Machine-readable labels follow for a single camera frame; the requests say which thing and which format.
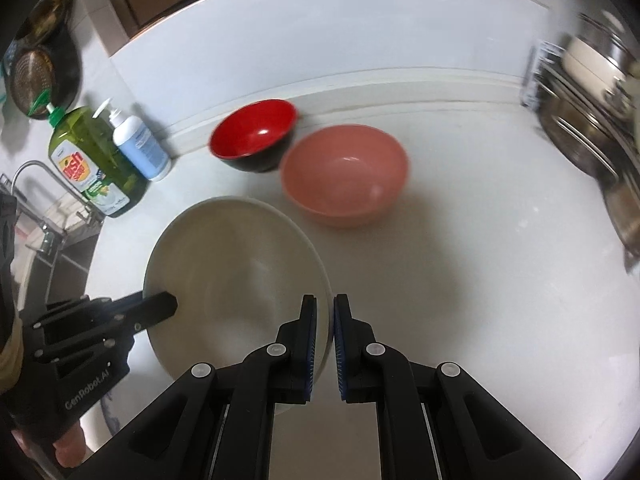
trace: white countertop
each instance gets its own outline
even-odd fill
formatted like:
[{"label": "white countertop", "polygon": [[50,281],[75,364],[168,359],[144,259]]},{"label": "white countertop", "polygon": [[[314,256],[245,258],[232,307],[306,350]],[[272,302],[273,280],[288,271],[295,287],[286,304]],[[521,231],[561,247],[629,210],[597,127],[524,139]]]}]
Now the white countertop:
[{"label": "white countertop", "polygon": [[[189,206],[263,200],[303,229],[334,294],[349,295],[376,339],[425,365],[459,363],[582,480],[603,478],[640,426],[640,283],[625,273],[596,182],[515,105],[395,105],[323,121],[375,126],[405,147],[411,176],[388,218],[319,226],[286,200],[278,173],[240,173],[200,149],[106,220],[87,293],[140,290],[156,240]],[[113,392],[122,422],[170,384],[146,333],[129,365]],[[375,408],[340,402],[330,356],[311,404],[276,418],[271,478],[379,477]]]}]

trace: green dish soap bottle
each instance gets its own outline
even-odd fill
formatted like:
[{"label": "green dish soap bottle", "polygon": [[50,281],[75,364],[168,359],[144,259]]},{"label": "green dish soap bottle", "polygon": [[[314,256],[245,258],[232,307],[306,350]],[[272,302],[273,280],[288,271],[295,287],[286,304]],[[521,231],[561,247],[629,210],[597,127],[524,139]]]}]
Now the green dish soap bottle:
[{"label": "green dish soap bottle", "polygon": [[89,107],[55,108],[50,91],[38,96],[32,110],[46,105],[53,135],[49,158],[72,186],[105,215],[116,218],[135,206],[146,191],[147,180],[117,149],[112,131]]}]

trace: dish soap bottle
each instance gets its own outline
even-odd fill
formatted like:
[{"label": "dish soap bottle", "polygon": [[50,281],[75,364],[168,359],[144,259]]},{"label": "dish soap bottle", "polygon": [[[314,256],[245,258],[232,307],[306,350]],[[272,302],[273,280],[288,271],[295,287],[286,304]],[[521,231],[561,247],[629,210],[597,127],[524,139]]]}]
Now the dish soap bottle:
[{"label": "dish soap bottle", "polygon": [[142,119],[127,116],[121,110],[111,108],[110,103],[111,99],[103,102],[95,111],[94,118],[108,108],[109,121],[115,128],[113,143],[147,180],[162,180],[171,169],[169,155]]},{"label": "dish soap bottle", "polygon": [[94,119],[89,107],[65,114],[54,108],[45,90],[32,109],[47,106],[53,135],[49,158],[72,186],[105,215],[116,218],[135,206],[146,190],[146,180],[116,148],[111,128]]}]

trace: screw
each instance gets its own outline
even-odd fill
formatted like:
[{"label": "screw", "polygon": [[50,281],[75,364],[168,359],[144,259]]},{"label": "screw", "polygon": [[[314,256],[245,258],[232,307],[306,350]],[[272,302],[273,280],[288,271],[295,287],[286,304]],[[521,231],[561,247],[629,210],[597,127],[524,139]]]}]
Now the screw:
[{"label": "screw", "polygon": [[460,367],[455,363],[444,363],[440,370],[447,377],[458,377],[460,375]]},{"label": "screw", "polygon": [[210,373],[211,366],[206,363],[197,364],[191,369],[191,375],[199,379],[208,376]]},{"label": "screw", "polygon": [[281,343],[273,343],[267,346],[267,354],[277,357],[283,355],[287,351],[287,347]]},{"label": "screw", "polygon": [[385,351],[385,346],[380,343],[369,343],[367,345],[367,354],[369,355],[382,355]]}]

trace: hand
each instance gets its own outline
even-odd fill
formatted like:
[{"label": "hand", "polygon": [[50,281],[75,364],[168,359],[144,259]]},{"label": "hand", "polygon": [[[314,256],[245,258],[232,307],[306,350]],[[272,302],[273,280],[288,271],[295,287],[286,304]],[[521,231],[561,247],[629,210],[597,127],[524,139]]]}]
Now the hand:
[{"label": "hand", "polygon": [[[13,430],[16,442],[25,453],[31,456],[27,441],[20,430]],[[86,442],[84,431],[80,427],[80,422],[76,422],[60,439],[54,443],[56,449],[56,459],[62,467],[78,467],[86,454]]]}]

